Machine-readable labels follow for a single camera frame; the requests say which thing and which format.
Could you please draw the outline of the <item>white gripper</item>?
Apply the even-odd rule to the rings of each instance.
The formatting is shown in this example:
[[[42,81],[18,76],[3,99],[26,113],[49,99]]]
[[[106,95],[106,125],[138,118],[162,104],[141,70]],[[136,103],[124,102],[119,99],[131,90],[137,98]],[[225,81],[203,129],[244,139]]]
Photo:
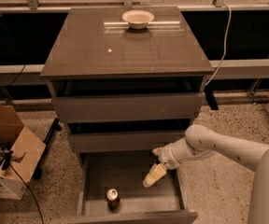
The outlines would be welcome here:
[[[176,159],[172,152],[172,146],[167,145],[163,148],[157,147],[152,150],[155,156],[159,156],[160,164],[153,164],[149,170],[149,173],[143,180],[143,186],[145,188],[151,187],[163,176],[166,175],[166,171],[174,170],[179,167],[180,162]]]

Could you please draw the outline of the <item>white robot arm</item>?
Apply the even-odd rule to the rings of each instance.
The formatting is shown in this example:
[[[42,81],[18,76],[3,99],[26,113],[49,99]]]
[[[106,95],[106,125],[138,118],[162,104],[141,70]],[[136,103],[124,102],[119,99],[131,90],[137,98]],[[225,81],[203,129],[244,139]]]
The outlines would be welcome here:
[[[148,188],[185,161],[202,159],[210,152],[237,162],[254,173],[248,211],[248,224],[269,224],[269,145],[215,133],[203,125],[192,125],[180,140],[152,153],[159,162],[146,175]]]

